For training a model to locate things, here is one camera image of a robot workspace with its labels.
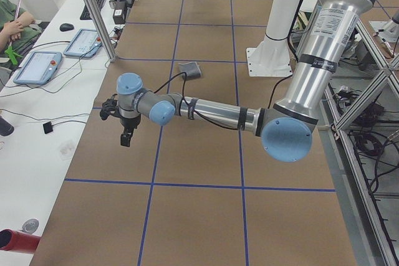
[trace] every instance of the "gray object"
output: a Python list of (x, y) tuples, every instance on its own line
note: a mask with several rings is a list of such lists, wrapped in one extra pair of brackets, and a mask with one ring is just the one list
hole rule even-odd
[(71, 31), (75, 27), (71, 23), (62, 23), (60, 25), (60, 31)]
[(25, 221), (25, 223), (22, 225), (22, 231), (27, 234), (33, 234), (39, 227), (39, 221), (37, 219), (29, 219), (28, 221)]
[(202, 76), (202, 72), (200, 69), (200, 65), (197, 62), (188, 62), (186, 64), (179, 64), (180, 72), (186, 72), (187, 79), (195, 79), (200, 78)]

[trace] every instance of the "aluminum frame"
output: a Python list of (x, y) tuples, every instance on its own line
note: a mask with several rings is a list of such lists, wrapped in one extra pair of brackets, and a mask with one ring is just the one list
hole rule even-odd
[(104, 21), (101, 17), (101, 12), (100, 9), (96, 3), (95, 0), (83, 0), (85, 5), (87, 6), (87, 9), (89, 10), (90, 16), (93, 20), (95, 29), (97, 30), (101, 43), (108, 55), (108, 58), (110, 62), (115, 61), (117, 54), (115, 52), (115, 49), (113, 48), (113, 45), (111, 43), (111, 39), (108, 35), (107, 28), (105, 27)]

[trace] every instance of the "small black object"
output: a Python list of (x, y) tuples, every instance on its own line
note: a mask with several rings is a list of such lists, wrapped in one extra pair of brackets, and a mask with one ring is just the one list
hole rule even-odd
[(71, 31), (75, 27), (71, 23), (63, 23), (60, 25), (60, 31)]
[(359, 133), (355, 135), (355, 141), (356, 147), (367, 156), (379, 156), (384, 150), (384, 147), (378, 138), (370, 133)]
[(8, 136), (14, 132), (14, 126), (0, 116), (0, 135)]
[(112, 18), (115, 24), (124, 24), (127, 15), (126, 1), (115, 2), (115, 9), (113, 10)]
[(102, 103), (102, 108), (100, 110), (100, 118), (105, 121), (109, 116), (119, 118), (120, 123), (123, 126), (123, 133), (120, 135), (120, 145), (130, 146), (130, 140), (133, 137), (133, 132), (137, 129), (140, 124), (142, 115), (138, 115), (135, 118), (125, 118), (119, 113), (118, 101), (115, 99), (116, 93), (108, 98), (107, 101)]
[(50, 121), (48, 121), (47, 123), (44, 123), (43, 130), (44, 130), (44, 134), (49, 134), (50, 132), (53, 132), (52, 123)]
[[(101, 9), (104, 4), (105, 0), (95, 0), (97, 5), (99, 6), (99, 9)], [(92, 18), (90, 17), (89, 10), (87, 9), (87, 6), (83, 8), (82, 14), (80, 15), (80, 20), (91, 20)]]

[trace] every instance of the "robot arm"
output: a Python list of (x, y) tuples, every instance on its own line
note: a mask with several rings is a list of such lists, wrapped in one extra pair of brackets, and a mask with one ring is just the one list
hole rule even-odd
[(108, 115), (120, 118), (125, 128), (122, 145), (130, 144), (141, 114), (161, 126), (176, 115), (251, 131), (261, 137), (264, 149), (273, 158), (285, 162), (302, 159), (310, 150), (312, 132), (318, 121), (315, 109), (337, 70), (359, 15), (371, 9), (375, 0), (320, 2), (322, 7), (310, 28), (292, 82), (285, 97), (277, 101), (273, 109), (236, 107), (178, 93), (157, 95), (143, 88), (137, 74), (127, 73), (118, 79), (118, 101), (111, 98), (103, 104), (102, 119)]

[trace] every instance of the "black cable on desk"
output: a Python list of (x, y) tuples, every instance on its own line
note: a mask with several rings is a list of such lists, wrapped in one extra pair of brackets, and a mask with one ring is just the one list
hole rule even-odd
[(79, 114), (77, 114), (77, 115), (63, 115), (63, 116), (58, 116), (57, 118), (35, 118), (35, 117), (33, 117), (33, 116), (25, 115), (25, 114), (23, 114), (23, 113), (12, 112), (12, 111), (10, 111), (10, 110), (8, 110), (8, 109), (5, 109), (5, 108), (0, 108), (0, 110), (4, 110), (5, 112), (12, 113), (13, 115), (24, 116), (24, 117), (26, 117), (26, 118), (30, 118), (30, 119), (35, 120), (35, 121), (54, 121), (54, 120), (58, 120), (58, 119), (60, 119), (60, 118), (73, 118), (73, 117), (75, 117), (75, 116), (88, 116), (88, 115), (90, 115), (89, 113), (79, 113)]

